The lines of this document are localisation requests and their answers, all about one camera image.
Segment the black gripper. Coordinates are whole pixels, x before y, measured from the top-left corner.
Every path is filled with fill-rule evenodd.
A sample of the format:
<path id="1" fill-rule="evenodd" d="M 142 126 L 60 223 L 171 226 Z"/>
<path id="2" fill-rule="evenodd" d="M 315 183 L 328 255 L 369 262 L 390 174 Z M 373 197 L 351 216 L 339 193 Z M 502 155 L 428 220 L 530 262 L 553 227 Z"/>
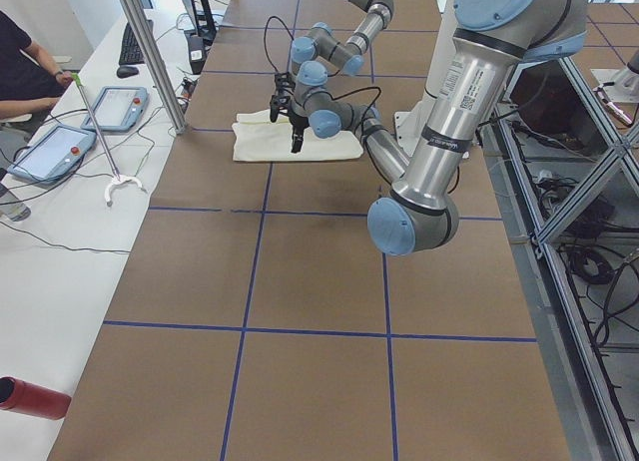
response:
<path id="1" fill-rule="evenodd" d="M 279 115 L 286 114 L 286 97 L 272 95 L 270 100 L 270 121 L 276 122 Z M 299 153 L 304 144 L 304 132 L 310 126 L 309 119 L 300 115 L 294 107 L 288 108 L 288 117 L 293 127 L 291 153 Z"/>
<path id="2" fill-rule="evenodd" d="M 275 96 L 278 99 L 291 98 L 295 91 L 295 80 L 291 72 L 275 73 Z"/>

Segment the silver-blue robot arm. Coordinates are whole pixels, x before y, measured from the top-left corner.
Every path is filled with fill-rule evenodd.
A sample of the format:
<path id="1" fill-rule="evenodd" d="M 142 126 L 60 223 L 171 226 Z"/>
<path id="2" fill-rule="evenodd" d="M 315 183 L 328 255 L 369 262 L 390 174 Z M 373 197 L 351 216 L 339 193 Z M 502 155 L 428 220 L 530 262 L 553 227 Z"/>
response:
<path id="1" fill-rule="evenodd" d="M 293 40 L 291 119 L 308 123 L 322 139 L 349 131 L 367 149 L 390 185 L 388 196 L 367 214 L 368 232 L 380 251 L 406 255 L 440 247 L 458 228 L 448 185 L 503 83 L 520 63 L 577 53 L 586 37 L 588 0 L 449 0 L 455 53 L 412 153 L 374 109 L 340 102 L 326 89 L 328 67 L 357 73 L 373 38 L 393 16 L 393 0 L 347 1 L 365 18 L 345 43 L 324 24 Z"/>
<path id="2" fill-rule="evenodd" d="M 292 39 L 290 48 L 290 70 L 277 71 L 276 89 L 270 100 L 270 121 L 275 122 L 280 115 L 289 115 L 293 88 L 296 84 L 302 63 L 320 58 L 343 75 L 357 75 L 364 63 L 364 55 L 372 45 L 376 35 L 390 24 L 393 13 L 393 0 L 347 0 L 361 9 L 365 16 L 346 39 L 341 40 L 333 34 L 333 28 L 326 22 L 317 22 L 308 32 Z"/>

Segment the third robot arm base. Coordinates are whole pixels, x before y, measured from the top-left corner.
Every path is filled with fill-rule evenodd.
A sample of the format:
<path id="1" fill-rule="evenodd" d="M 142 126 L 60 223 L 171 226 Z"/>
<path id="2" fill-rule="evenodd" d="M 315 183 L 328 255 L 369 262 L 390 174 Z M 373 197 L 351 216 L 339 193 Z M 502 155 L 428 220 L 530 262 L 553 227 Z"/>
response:
<path id="1" fill-rule="evenodd" d="M 638 52 L 621 69 L 592 69 L 593 89 L 604 104 L 638 102 Z"/>

